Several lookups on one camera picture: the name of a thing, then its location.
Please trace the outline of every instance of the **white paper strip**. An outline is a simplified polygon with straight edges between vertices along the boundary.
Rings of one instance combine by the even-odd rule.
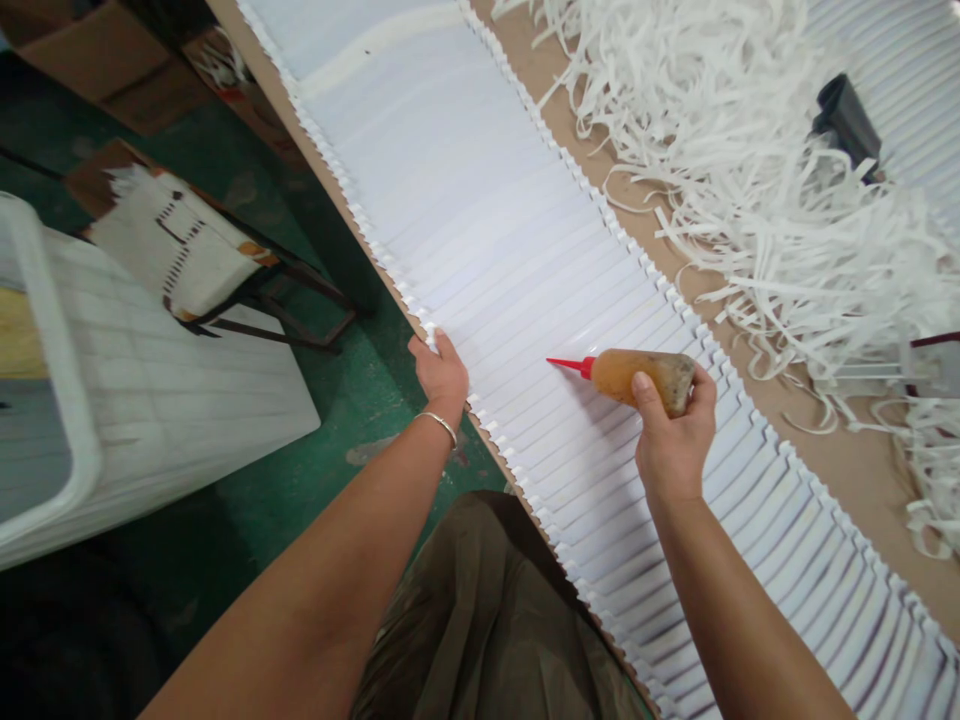
[[[455,4],[461,23],[419,33],[396,20],[416,7],[388,0],[240,7],[377,262],[424,326],[457,344],[471,407],[581,599],[664,716],[716,716],[633,464],[639,419],[544,362],[614,346],[685,352],[719,384],[707,500],[844,697],[862,717],[955,713],[956,648],[753,407],[552,139],[496,38]],[[344,82],[318,80],[332,56],[301,20],[327,13],[354,33],[336,52],[368,58]]]

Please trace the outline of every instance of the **white plastic crate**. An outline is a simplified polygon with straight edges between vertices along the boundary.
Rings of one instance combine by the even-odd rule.
[[[106,254],[0,193],[0,282],[18,281],[50,382],[0,381],[0,568],[143,515],[320,426],[288,346],[193,335]],[[224,317],[282,332],[248,308]]]

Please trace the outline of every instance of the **cardboard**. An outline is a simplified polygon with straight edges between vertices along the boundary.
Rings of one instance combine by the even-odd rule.
[[[371,258],[374,268],[387,284],[387,288],[400,308],[406,312],[400,294],[393,287],[386,273],[373,261],[369,247],[363,241],[363,235],[347,209],[343,193],[323,157],[300,127],[296,113],[280,81],[277,69],[270,62],[263,48],[257,42],[253,31],[247,26],[235,0],[208,0],[211,9],[220,24],[230,34],[248,66],[256,75],[260,87],[273,103],[291,136],[309,162],[323,187],[329,193],[340,214],[353,231],[361,248]],[[480,18],[497,35],[504,51],[521,82],[535,99],[554,83],[554,79],[566,67],[563,50],[555,39],[542,42],[536,49],[531,48],[538,30],[525,9],[508,13],[497,23],[490,20],[492,0],[473,0],[474,8]],[[560,91],[546,103],[542,111],[543,119],[550,128],[556,141],[565,147],[583,168],[590,182],[599,187],[607,178],[614,164],[609,148],[597,151],[599,138],[580,140],[575,133],[574,117],[570,111],[566,92]],[[623,176],[611,180],[610,189],[616,197],[634,205],[642,204],[651,187],[643,184],[631,184]],[[675,278],[677,271],[687,260],[678,255],[666,240],[654,238],[659,229],[652,213],[643,215],[616,210],[617,218],[624,229],[650,255],[657,268],[668,278]],[[710,273],[686,270],[683,283],[678,288],[688,301],[705,290],[718,286],[719,280]],[[719,308],[704,304],[695,306],[705,319],[714,317]],[[421,338],[425,336],[417,319],[407,314],[411,326]],[[906,580],[930,609],[934,619],[943,627],[944,632],[954,642],[960,641],[960,562],[954,557],[946,561],[931,560],[920,555],[913,547],[907,532],[904,506],[917,498],[912,478],[899,461],[889,435],[876,432],[850,433],[838,431],[832,435],[815,436],[797,430],[784,418],[790,418],[798,424],[815,425],[819,405],[799,388],[776,381],[758,382],[746,373],[746,367],[752,353],[746,343],[734,344],[736,333],[729,322],[711,324],[717,340],[723,345],[734,365],[744,378],[747,390],[756,406],[770,419],[777,432],[796,445],[797,452],[808,467],[827,485],[838,499],[843,509],[850,514],[854,523],[873,543],[874,549],[891,569]],[[868,403],[859,403],[856,408],[863,411]],[[479,428],[476,417],[471,413],[470,421],[507,480],[515,486],[515,479],[496,447],[490,442],[489,434]],[[522,492],[518,493],[521,502]],[[527,512],[529,506],[524,502]]]
[[[308,170],[310,166],[306,159],[259,85],[255,82],[245,82],[236,87],[218,88],[210,75],[201,69],[204,65],[202,51],[206,45],[212,46],[228,57],[231,54],[230,42],[214,27],[208,28],[184,45],[181,48],[183,54],[193,65],[200,79],[285,163],[294,170]]]
[[[0,0],[0,29],[26,62],[141,135],[207,102],[203,83],[118,0],[73,20],[72,0]]]
[[[77,166],[63,179],[63,184],[77,204],[94,220],[99,220],[116,205],[110,190],[110,177],[104,171],[133,164],[151,170],[158,167],[123,140],[114,140]]]

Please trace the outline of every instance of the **olive pants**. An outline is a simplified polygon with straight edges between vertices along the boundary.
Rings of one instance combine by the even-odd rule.
[[[461,496],[397,587],[355,718],[650,717],[517,498]]]

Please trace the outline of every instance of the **hand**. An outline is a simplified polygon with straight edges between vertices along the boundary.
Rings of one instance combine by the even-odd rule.
[[[427,394],[428,403],[451,411],[456,408],[456,418],[444,415],[443,419],[447,422],[459,421],[459,414],[463,412],[464,403],[467,402],[470,378],[447,334],[437,329],[435,338],[439,354],[433,352],[416,335],[410,338],[407,349],[417,359],[417,379]]]
[[[633,376],[643,432],[637,443],[637,469],[650,503],[703,497],[703,466],[716,433],[714,407],[717,386],[698,364],[693,374],[693,395],[683,416],[671,420],[663,401],[645,373]]]

